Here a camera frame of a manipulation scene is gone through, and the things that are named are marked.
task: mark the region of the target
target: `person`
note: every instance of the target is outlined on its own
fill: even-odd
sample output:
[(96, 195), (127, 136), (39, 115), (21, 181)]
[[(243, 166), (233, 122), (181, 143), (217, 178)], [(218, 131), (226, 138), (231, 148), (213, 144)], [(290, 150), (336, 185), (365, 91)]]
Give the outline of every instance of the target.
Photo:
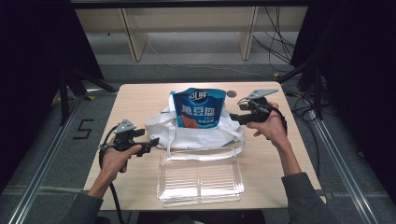
[[(273, 107), (278, 108), (278, 104), (269, 102)], [(336, 216), (329, 210), (328, 206), (316, 194), (308, 176), (304, 173), (292, 150), (291, 143), (283, 128), (281, 117), (272, 111), (267, 121), (263, 123), (250, 122), (247, 124), (249, 129), (256, 129), (255, 137), (263, 135), (267, 140), (275, 146), (278, 151), (284, 175), (281, 177), (285, 187), (286, 195), (288, 197), (288, 208), (290, 216), (290, 224), (292, 223), (321, 223), (334, 224), (339, 223)], [(118, 152), (110, 148), (106, 151), (103, 163), (103, 169), (96, 178), (92, 188), (88, 194), (80, 193), (73, 203), (70, 211), (63, 218), (61, 223), (93, 223), (96, 219), (102, 198), (105, 195), (108, 185), (116, 179), (117, 173), (123, 164), (140, 149), (139, 146), (131, 147), (127, 151)], [(239, 214), (247, 215), (249, 213), (255, 214), (255, 210), (240, 213), (239, 211), (228, 211), (225, 213), (225, 218), (239, 216)], [(138, 223), (146, 223), (145, 218), (155, 217), (151, 213), (142, 213), (139, 215)], [(216, 212), (196, 213), (196, 216), (208, 215), (210, 220), (212, 217), (219, 218)], [(241, 223), (253, 223), (252, 220), (256, 217), (250, 216), (248, 220), (238, 220)], [(172, 219), (176, 223), (190, 223), (191, 217), (185, 217), (185, 213), (172, 213), (166, 216), (156, 216), (157, 221), (151, 223), (172, 223)]]

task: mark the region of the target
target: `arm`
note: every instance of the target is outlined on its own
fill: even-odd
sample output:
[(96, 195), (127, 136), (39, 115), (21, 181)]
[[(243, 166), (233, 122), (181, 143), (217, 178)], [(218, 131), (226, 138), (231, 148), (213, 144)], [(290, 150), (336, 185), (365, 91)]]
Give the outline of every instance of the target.
[(336, 217), (315, 193), (306, 173), (301, 171), (280, 116), (272, 111), (267, 121), (250, 122), (247, 127), (257, 129), (254, 136), (264, 135), (279, 153), (285, 174), (282, 182), (288, 196), (290, 223), (338, 223)]
[(87, 194), (80, 193), (67, 215), (60, 223), (93, 223), (102, 205), (102, 198), (111, 182), (117, 178), (120, 169), (126, 172), (125, 162), (141, 149), (137, 145), (126, 151), (108, 148), (103, 158), (102, 170)]

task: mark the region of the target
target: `hand-mounted device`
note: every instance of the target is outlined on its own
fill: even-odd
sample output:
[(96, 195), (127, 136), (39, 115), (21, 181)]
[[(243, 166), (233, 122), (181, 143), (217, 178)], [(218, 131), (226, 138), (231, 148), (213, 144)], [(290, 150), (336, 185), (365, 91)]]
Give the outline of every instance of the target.
[[(113, 143), (108, 143), (107, 139), (113, 133), (116, 135)], [(128, 119), (124, 119), (119, 125), (113, 127), (107, 134), (104, 143), (99, 147), (99, 164), (102, 166), (102, 160), (105, 156), (106, 149), (114, 147), (117, 151), (125, 151), (130, 147), (140, 145), (142, 148), (135, 153), (136, 157), (142, 157), (145, 153), (150, 153), (152, 147), (156, 147), (160, 138), (155, 138), (149, 142), (136, 143), (134, 137), (139, 137), (145, 134), (144, 129), (136, 130), (136, 125)]]
[(246, 125), (251, 121), (262, 123), (268, 119), (271, 111), (274, 110), (280, 116), (285, 132), (288, 133), (288, 125), (285, 120), (285, 117), (277, 108), (268, 104), (267, 99), (264, 97), (264, 95), (268, 95), (276, 91), (277, 90), (253, 91), (248, 97), (245, 97), (238, 102), (239, 108), (241, 110), (249, 110), (250, 114), (245, 114), (245, 115), (230, 114), (231, 119), (238, 121), (239, 124), (241, 125)]

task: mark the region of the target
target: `hand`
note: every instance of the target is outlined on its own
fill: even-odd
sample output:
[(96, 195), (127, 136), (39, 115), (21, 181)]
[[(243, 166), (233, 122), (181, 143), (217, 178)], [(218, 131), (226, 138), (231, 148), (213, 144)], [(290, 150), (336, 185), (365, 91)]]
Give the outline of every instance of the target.
[[(268, 104), (270, 104), (272, 107), (278, 108), (277, 103), (268, 102)], [(271, 111), (268, 119), (265, 122), (258, 123), (252, 121), (247, 123), (247, 127), (250, 129), (257, 129), (257, 132), (255, 132), (253, 136), (257, 137), (263, 134), (267, 140), (271, 140), (275, 146), (288, 139), (282, 124), (281, 117), (274, 110)]]
[(88, 195), (103, 198), (108, 186), (117, 178), (119, 171), (122, 169), (122, 171), (126, 172), (125, 162), (131, 159), (132, 155), (141, 148), (142, 146), (140, 145), (130, 147), (125, 151), (117, 151), (113, 147), (108, 148), (103, 157), (102, 170), (93, 183)]

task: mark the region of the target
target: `blue package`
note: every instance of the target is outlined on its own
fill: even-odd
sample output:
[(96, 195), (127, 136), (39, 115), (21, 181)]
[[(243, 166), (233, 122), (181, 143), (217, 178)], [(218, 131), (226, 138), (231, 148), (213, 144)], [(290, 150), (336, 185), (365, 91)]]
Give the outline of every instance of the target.
[(207, 129), (218, 126), (226, 92), (195, 89), (173, 94), (178, 127)]

